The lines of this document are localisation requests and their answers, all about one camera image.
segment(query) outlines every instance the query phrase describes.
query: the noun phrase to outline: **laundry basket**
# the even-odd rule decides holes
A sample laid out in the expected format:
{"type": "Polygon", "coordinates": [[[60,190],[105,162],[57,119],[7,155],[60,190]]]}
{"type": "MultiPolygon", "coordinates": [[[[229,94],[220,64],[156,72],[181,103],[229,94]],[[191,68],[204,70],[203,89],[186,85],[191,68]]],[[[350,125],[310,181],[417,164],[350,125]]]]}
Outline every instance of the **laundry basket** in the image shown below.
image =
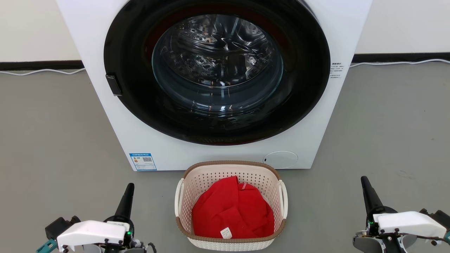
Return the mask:
{"type": "Polygon", "coordinates": [[[175,193],[176,223],[189,241],[199,248],[221,251],[249,251],[269,246],[286,224],[288,194],[278,172],[263,163],[214,161],[191,166],[179,181],[175,193]],[[275,226],[271,236],[252,239],[219,239],[196,236],[192,229],[192,208],[199,196],[218,180],[237,176],[239,183],[259,189],[274,213],[275,226]]]}

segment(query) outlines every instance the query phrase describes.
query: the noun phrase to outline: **black door rim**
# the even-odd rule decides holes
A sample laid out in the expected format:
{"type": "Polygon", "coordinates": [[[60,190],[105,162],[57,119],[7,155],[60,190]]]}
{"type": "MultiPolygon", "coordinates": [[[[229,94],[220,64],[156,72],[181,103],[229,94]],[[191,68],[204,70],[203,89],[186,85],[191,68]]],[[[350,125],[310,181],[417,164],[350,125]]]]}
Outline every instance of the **black door rim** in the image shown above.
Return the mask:
{"type": "Polygon", "coordinates": [[[330,56],[320,25],[308,7],[297,1],[131,0],[108,31],[104,64],[106,73],[116,78],[120,101],[150,127],[188,142],[239,145],[275,136],[302,120],[325,90],[330,56]],[[266,105],[218,119],[180,110],[158,88],[146,54],[153,53],[158,39],[172,25],[203,14],[243,18],[276,41],[284,72],[280,88],[266,105]]]}

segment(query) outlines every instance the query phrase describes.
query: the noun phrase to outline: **white wall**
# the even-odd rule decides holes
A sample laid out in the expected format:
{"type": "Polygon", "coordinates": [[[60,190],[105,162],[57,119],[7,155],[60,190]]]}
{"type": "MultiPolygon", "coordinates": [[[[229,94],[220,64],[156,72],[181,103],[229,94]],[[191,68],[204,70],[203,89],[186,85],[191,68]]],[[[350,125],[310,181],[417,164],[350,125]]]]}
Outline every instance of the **white wall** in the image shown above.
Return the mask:
{"type": "MultiPolygon", "coordinates": [[[[450,0],[373,0],[357,54],[450,52],[450,0]]],[[[55,0],[0,0],[0,62],[78,60],[55,0]]]]}

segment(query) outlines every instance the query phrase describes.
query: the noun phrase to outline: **basket handle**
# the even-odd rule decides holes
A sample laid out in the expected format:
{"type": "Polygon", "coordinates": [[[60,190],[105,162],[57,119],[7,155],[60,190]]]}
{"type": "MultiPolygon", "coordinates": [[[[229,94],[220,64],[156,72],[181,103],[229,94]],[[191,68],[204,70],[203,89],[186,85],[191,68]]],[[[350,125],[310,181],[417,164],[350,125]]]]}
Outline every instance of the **basket handle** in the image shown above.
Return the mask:
{"type": "Polygon", "coordinates": [[[176,187],[175,192],[175,216],[179,217],[181,212],[181,201],[183,200],[183,194],[181,193],[185,188],[184,178],[180,179],[176,187]]]}
{"type": "Polygon", "coordinates": [[[279,181],[279,191],[280,191],[280,199],[283,200],[281,204],[281,212],[283,214],[283,219],[286,219],[288,216],[288,191],[286,190],[286,185],[284,185],[283,181],[279,181]]]}

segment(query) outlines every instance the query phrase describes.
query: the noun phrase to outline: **gray floor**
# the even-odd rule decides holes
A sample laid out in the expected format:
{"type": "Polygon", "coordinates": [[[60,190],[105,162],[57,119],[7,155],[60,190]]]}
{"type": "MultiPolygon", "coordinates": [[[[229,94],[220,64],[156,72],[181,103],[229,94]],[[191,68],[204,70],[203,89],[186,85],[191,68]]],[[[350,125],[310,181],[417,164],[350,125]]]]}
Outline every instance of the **gray floor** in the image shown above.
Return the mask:
{"type": "MultiPolygon", "coordinates": [[[[60,216],[103,220],[136,184],[136,236],[158,252],[207,252],[178,230],[183,172],[133,172],[85,72],[0,74],[1,252],[34,252],[60,216]]],[[[350,70],[311,170],[280,171],[286,229],[261,252],[358,252],[365,225],[360,177],[398,211],[450,213],[450,65],[350,70]]],[[[410,252],[448,252],[417,242],[410,252]]]]}

